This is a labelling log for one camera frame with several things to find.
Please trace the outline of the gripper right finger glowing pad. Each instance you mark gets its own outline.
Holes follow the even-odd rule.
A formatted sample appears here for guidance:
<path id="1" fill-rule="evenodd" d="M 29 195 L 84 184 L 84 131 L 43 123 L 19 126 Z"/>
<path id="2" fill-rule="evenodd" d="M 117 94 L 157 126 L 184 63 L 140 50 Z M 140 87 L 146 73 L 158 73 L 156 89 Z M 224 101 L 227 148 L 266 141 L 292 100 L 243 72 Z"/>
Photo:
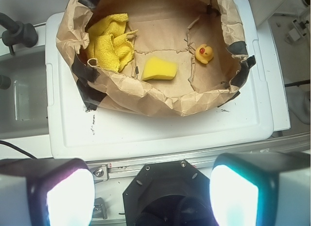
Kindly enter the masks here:
<path id="1" fill-rule="evenodd" d="M 209 195 L 221 226 L 309 226 L 311 156 L 223 153 L 214 162 Z"/>

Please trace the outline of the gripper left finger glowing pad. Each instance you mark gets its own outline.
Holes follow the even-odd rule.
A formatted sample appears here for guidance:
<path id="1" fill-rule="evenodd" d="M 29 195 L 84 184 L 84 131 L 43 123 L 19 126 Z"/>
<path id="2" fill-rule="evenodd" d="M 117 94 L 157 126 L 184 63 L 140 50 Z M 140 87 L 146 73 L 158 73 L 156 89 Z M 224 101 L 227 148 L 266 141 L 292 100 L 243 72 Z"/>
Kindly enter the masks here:
<path id="1" fill-rule="evenodd" d="M 3 159 L 2 226 L 88 226 L 95 184 L 86 163 L 74 159 Z"/>

